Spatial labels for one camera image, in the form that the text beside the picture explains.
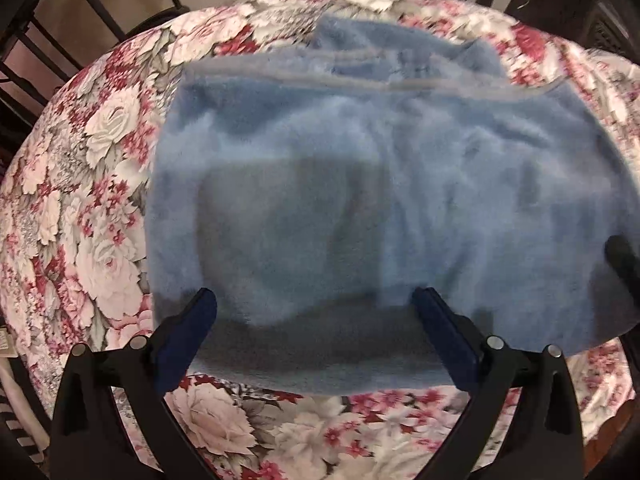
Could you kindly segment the blue fleece zip jacket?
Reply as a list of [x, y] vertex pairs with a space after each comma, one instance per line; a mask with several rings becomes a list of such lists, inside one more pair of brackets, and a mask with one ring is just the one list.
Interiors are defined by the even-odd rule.
[[269, 389], [442, 384], [420, 286], [524, 350], [639, 319], [604, 256], [638, 240], [639, 191], [570, 83], [517, 86], [484, 42], [384, 23], [186, 64], [145, 235], [157, 320], [216, 296], [194, 367]]

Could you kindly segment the striped folded clothes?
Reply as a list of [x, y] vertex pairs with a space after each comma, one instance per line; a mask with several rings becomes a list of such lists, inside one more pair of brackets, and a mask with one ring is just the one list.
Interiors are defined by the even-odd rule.
[[44, 465], [44, 451], [50, 437], [18, 384], [10, 359], [17, 358], [13, 338], [1, 327], [1, 418], [16, 437], [17, 443], [36, 466]]

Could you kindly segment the floral pink bed cover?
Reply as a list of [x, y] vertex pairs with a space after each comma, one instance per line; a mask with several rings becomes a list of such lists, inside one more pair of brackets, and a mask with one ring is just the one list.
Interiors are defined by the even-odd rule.
[[[447, 0], [250, 0], [194, 11], [104, 54], [44, 109], [1, 183], [1, 364], [50, 412], [68, 354], [152, 332], [143, 217], [157, 133], [186, 62], [305, 41], [326, 11], [452, 41], [483, 39], [509, 78], [567, 77], [632, 162], [639, 69], [514, 18]], [[167, 403], [206, 467], [224, 479], [407, 479], [445, 441], [465, 396], [439, 386], [296, 396], [204, 373]]]

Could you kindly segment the dark carved wooden cabinet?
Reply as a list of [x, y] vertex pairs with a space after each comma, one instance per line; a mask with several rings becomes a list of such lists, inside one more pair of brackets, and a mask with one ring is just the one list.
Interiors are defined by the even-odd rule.
[[506, 14], [585, 48], [639, 62], [639, 0], [511, 0]]

